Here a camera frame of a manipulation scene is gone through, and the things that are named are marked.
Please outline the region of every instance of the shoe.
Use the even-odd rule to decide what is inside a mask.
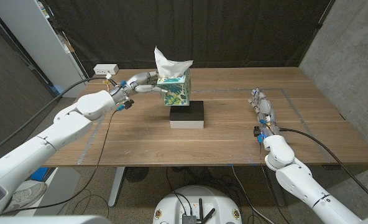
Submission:
[[[39,200],[45,193],[46,183],[35,184],[32,187],[14,192],[9,206],[3,212],[10,212],[19,208],[27,208]]]

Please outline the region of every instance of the white robot body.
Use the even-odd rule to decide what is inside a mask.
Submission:
[[[191,204],[192,215],[200,219],[199,199],[202,199],[203,218],[214,208],[215,211],[206,224],[241,224],[242,217],[235,202],[222,192],[203,185],[189,185],[175,191],[184,195]],[[185,207],[186,215],[190,215],[190,205],[186,199],[177,195]],[[157,205],[153,224],[181,224],[184,209],[174,193],[166,195]]]

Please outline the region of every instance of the black backdrop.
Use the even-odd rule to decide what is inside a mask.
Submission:
[[[157,45],[192,67],[298,66],[329,0],[47,0],[86,71],[156,68]]]

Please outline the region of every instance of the white tissue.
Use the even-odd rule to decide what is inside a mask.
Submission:
[[[192,65],[192,60],[185,62],[174,62],[167,60],[160,50],[155,46],[155,62],[157,64],[159,77],[177,78],[182,76],[185,70]]]

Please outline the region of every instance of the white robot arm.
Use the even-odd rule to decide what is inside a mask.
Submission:
[[[256,88],[249,103],[255,109],[261,130],[256,128],[259,142],[269,151],[265,164],[273,171],[278,183],[292,195],[305,202],[324,223],[360,223],[361,219],[329,194],[312,178],[310,169],[295,157],[285,138],[279,135],[274,109],[264,93]]]
[[[0,158],[0,213],[14,191],[34,171],[63,146],[83,137],[104,111],[129,109],[136,93],[164,92],[156,85],[157,72],[144,72],[105,90],[82,96],[77,103],[61,110],[53,124]]]

